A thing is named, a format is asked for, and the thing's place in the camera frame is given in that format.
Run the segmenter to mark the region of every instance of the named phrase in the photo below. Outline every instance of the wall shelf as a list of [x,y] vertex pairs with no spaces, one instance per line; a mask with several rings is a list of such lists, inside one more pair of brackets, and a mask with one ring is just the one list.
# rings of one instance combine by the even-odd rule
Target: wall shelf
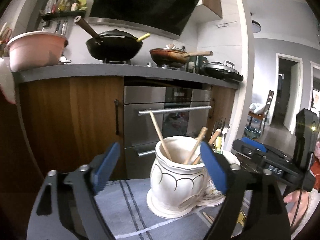
[[68,12],[59,12],[59,13],[46,13],[46,14],[41,14],[42,20],[45,22],[47,21],[52,21],[57,18],[61,17],[76,17],[80,15],[82,18],[85,17],[86,11],[68,11]]

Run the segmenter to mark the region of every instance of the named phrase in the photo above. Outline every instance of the pink pot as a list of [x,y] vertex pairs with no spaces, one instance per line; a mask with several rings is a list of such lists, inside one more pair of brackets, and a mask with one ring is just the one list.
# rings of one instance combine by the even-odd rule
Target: pink pot
[[60,34],[49,32],[29,32],[15,36],[7,44],[11,70],[57,65],[66,40]]

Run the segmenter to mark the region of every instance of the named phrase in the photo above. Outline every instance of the black cabinet handle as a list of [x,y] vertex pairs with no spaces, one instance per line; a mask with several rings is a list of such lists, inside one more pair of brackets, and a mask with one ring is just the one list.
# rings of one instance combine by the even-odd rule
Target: black cabinet handle
[[115,100],[115,107],[116,107],[116,135],[119,135],[119,113],[118,113],[118,107],[119,107],[119,100]]

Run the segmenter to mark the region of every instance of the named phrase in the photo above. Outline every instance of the wooden chair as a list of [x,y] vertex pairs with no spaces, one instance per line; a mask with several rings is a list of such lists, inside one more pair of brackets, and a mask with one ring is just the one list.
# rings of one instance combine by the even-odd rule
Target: wooden chair
[[254,112],[251,112],[251,111],[249,111],[249,113],[248,113],[248,115],[251,116],[249,125],[251,125],[252,118],[256,118],[256,119],[260,120],[259,130],[261,130],[262,121],[264,121],[262,132],[264,131],[264,126],[266,125],[266,119],[267,119],[267,116],[268,116],[269,108],[270,108],[271,101],[273,99],[274,93],[275,93],[274,91],[269,90],[269,94],[268,94],[268,98],[267,98],[267,101],[266,101],[266,105],[265,105],[265,107],[263,109],[263,113],[262,114],[255,114]]

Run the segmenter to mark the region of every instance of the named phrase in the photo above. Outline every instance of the person's hand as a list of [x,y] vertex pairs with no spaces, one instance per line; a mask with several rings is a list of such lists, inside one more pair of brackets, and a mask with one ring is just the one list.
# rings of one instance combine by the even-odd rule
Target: person's hand
[[[283,199],[283,201],[285,203],[291,203],[291,202],[294,203],[292,209],[288,212],[288,218],[289,218],[290,225],[292,224],[294,214],[297,210],[299,194],[300,194],[300,189],[298,189],[294,192],[291,192],[290,194],[285,196]],[[304,213],[307,210],[308,202],[309,202],[309,192],[306,192],[303,190],[302,195],[301,195],[301,201],[300,201],[300,205],[299,205],[298,214],[297,214],[296,220],[294,221],[293,228],[295,228],[296,225],[298,225],[298,223],[302,219]]]

